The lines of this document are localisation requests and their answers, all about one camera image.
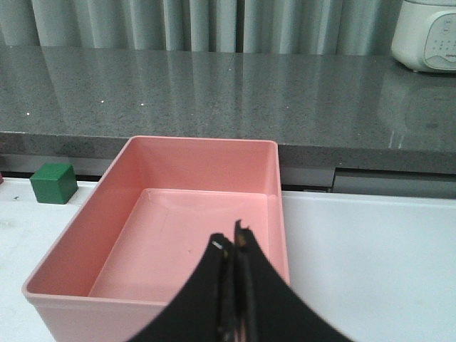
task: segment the gray curtain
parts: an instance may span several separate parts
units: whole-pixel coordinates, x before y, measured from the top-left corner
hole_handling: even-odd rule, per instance
[[[401,0],[0,0],[0,44],[389,54]]]

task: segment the green block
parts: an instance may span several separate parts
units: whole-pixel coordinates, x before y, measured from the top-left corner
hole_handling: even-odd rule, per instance
[[[30,182],[40,203],[65,204],[78,189],[71,164],[44,164]]]

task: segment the appliance control panel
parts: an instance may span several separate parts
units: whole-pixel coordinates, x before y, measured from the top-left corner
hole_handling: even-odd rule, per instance
[[[427,35],[424,59],[431,68],[456,70],[456,13],[434,20]]]

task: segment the gray countertop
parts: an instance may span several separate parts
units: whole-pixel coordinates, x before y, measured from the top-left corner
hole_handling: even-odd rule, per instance
[[[281,164],[456,174],[456,77],[387,56],[0,48],[0,153],[133,135],[275,140]]]

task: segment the white appliance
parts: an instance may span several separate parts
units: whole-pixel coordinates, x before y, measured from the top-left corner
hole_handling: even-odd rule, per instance
[[[391,52],[414,71],[456,72],[456,0],[404,0]]]

